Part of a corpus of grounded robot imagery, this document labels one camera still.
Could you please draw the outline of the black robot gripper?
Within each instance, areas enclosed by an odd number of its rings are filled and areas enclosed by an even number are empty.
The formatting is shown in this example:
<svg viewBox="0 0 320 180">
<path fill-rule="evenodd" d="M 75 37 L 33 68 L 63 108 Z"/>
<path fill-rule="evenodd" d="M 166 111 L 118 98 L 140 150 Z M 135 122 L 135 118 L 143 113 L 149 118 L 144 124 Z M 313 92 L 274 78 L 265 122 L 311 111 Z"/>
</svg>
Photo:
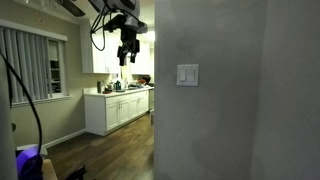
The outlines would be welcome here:
<svg viewBox="0 0 320 180">
<path fill-rule="evenodd" d="M 140 41 L 136 38 L 136 31 L 131 26 L 121 27 L 121 42 L 122 46 L 118 47 L 117 57 L 119 65 L 125 64 L 127 53 L 130 52 L 130 62 L 135 63 L 136 55 L 140 51 Z"/>
</svg>

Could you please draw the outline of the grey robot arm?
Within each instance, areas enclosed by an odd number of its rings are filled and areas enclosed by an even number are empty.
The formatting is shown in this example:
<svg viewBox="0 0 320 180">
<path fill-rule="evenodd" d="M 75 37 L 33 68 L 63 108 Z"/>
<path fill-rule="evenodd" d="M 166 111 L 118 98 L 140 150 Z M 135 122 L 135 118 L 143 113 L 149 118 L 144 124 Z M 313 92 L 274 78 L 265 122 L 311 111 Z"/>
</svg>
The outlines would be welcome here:
<svg viewBox="0 0 320 180">
<path fill-rule="evenodd" d="M 121 31 L 120 39 L 122 45 L 118 47 L 117 57 L 119 65 L 123 66 L 127 54 L 130 54 L 130 62 L 134 63 L 136 55 L 140 52 L 140 41 L 138 34 L 148 32 L 146 23 L 139 20 L 140 1 L 139 0 L 88 0 L 92 7 L 98 12 L 90 28 L 90 35 L 97 31 L 114 30 Z"/>
</svg>

